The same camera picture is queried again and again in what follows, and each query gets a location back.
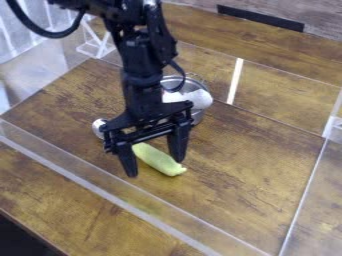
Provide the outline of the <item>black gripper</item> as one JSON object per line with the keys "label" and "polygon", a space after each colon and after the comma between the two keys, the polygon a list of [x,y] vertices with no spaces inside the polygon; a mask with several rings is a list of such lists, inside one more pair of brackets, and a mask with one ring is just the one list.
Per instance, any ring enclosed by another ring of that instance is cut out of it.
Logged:
{"label": "black gripper", "polygon": [[[184,83],[183,79],[168,92],[177,92]],[[124,112],[105,120],[98,131],[102,133],[104,150],[116,149],[126,176],[136,177],[137,163],[132,145],[140,142],[165,136],[170,157],[177,163],[184,160],[193,104],[191,101],[164,103],[161,80],[148,86],[137,86],[125,81],[122,92]]]}

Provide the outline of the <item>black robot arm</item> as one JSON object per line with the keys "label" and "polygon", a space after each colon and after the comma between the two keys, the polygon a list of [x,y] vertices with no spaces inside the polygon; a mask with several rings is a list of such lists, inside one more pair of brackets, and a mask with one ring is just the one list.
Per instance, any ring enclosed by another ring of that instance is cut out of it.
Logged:
{"label": "black robot arm", "polygon": [[185,157],[191,131],[188,100],[165,103],[162,68],[177,68],[176,40],[172,37],[160,0],[48,0],[62,9],[84,11],[102,19],[121,57],[120,81],[124,112],[105,121],[104,150],[118,157],[125,174],[137,175],[132,146],[164,136],[174,161]]}

